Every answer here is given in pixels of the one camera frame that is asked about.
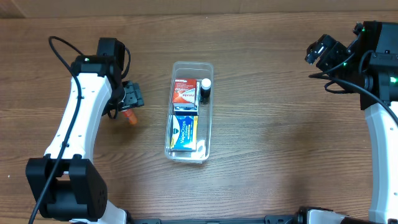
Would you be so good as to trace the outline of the dark bottle white cap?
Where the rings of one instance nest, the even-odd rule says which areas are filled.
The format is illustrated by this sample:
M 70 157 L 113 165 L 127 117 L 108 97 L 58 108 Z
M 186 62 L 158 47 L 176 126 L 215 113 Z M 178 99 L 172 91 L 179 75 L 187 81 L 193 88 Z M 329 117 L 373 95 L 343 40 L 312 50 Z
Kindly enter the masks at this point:
M 211 80 L 204 78 L 200 83 L 200 101 L 207 104 L 211 94 Z

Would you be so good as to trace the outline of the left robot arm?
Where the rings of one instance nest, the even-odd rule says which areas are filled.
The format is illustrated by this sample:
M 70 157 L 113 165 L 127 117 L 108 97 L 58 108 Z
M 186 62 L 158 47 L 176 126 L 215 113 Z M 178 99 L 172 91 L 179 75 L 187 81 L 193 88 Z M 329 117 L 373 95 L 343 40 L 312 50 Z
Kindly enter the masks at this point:
M 128 211 L 109 201 L 93 150 L 103 115 L 122 113 L 137 123 L 133 108 L 144 104 L 139 86 L 124 79 L 124 55 L 79 55 L 67 68 L 71 90 L 60 126 L 44 156 L 29 159 L 25 168 L 36 201 L 29 221 L 41 214 L 72 223 L 132 223 Z

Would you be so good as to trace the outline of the white blue plaster box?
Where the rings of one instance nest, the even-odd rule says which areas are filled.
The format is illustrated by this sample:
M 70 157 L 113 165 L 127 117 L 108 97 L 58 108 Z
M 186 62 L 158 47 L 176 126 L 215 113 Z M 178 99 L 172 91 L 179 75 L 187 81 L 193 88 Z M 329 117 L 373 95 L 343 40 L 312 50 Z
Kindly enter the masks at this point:
M 176 116 L 197 116 L 198 106 L 174 106 L 174 115 Z

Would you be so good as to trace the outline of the orange bottle white cap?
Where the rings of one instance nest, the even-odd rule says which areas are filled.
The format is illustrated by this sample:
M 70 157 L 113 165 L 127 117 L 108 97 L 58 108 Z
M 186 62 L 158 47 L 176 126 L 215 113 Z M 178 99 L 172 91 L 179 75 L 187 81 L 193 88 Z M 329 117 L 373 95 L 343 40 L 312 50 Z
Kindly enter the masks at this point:
M 137 124 L 137 117 L 133 109 L 124 110 L 122 111 L 122 114 L 127 118 L 127 120 L 131 125 Z

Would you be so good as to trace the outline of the blue yellow VapoDrops box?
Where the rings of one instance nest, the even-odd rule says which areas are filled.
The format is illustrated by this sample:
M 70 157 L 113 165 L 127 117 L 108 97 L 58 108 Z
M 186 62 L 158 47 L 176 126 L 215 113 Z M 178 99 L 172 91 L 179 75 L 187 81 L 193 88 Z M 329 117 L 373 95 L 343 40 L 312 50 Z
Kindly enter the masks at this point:
M 198 116 L 172 116 L 170 149 L 194 152 L 197 149 Z

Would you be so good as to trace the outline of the red white small box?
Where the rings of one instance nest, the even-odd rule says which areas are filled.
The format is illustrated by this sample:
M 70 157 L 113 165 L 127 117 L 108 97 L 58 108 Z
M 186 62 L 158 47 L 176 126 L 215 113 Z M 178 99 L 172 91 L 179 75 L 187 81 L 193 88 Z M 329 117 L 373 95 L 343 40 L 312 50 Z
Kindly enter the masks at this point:
M 194 106 L 197 95 L 196 90 L 196 79 L 176 79 L 172 93 L 172 103 L 174 106 Z

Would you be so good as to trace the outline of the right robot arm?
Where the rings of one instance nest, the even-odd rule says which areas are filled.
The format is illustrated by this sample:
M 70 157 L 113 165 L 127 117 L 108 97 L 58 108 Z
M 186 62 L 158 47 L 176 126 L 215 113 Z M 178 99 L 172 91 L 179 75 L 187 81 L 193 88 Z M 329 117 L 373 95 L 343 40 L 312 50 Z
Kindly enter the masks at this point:
M 305 61 L 320 72 L 310 78 L 337 84 L 341 95 L 360 95 L 371 138 L 373 192 L 368 223 L 397 223 L 397 24 L 364 21 L 344 46 L 324 34 L 307 48 Z

